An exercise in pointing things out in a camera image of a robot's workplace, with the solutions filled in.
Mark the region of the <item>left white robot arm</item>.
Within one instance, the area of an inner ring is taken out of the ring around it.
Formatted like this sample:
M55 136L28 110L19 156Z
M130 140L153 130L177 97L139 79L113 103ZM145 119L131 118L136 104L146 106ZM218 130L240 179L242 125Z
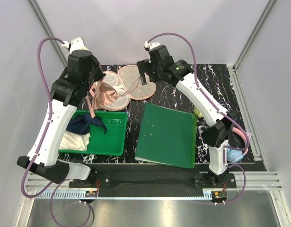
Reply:
M60 184L65 179L79 180L85 187L96 182L90 167L81 163L58 160L59 146L70 119L94 82L105 74L97 58L88 50L75 50L68 56L68 66L53 82L47 114L37 139L17 165L50 182Z

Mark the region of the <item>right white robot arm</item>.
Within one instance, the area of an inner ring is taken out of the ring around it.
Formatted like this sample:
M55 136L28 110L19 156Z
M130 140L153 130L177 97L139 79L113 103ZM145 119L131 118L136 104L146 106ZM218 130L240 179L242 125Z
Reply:
M202 132L202 139L209 147L209 183L220 187L229 173L225 147L229 143L229 133L233 123L229 117L236 117L236 112L228 112L195 78L195 71L184 60L177 62L170 57L163 61L148 59L137 62L141 83L165 81L183 93L203 115L208 128Z

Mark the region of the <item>pink mesh laundry bag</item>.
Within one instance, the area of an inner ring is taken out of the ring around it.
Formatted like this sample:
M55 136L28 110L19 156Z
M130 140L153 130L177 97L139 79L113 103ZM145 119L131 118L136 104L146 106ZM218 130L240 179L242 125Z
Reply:
M105 71L105 76L95 82L86 97L89 111L105 109L121 111L131 100L142 101L154 95L156 84L149 81L146 75L146 84L141 84L139 70L136 65L120 67L117 72Z

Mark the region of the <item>green plastic bin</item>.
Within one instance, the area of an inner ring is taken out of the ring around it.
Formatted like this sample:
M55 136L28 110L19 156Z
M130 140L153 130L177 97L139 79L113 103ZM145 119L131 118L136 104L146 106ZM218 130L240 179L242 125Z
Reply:
M78 114L90 113L89 111L78 110L73 117ZM120 156L123 154L124 139L128 115L126 112L96 111L96 116L102 118L102 122L107 128L104 134L103 129L97 126L90 126L90 138L86 151L60 150L60 153L92 154L105 156Z

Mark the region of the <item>pink satin bra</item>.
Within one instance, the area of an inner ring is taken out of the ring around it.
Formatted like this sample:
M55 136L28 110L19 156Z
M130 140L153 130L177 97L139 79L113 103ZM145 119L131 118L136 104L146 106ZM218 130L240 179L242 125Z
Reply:
M95 117L95 111L98 109L106 109L107 105L114 103L122 97L129 96L140 84L141 79L136 79L129 89L125 89L124 85L113 87L104 82L94 82L87 96L85 97L88 110L92 117Z

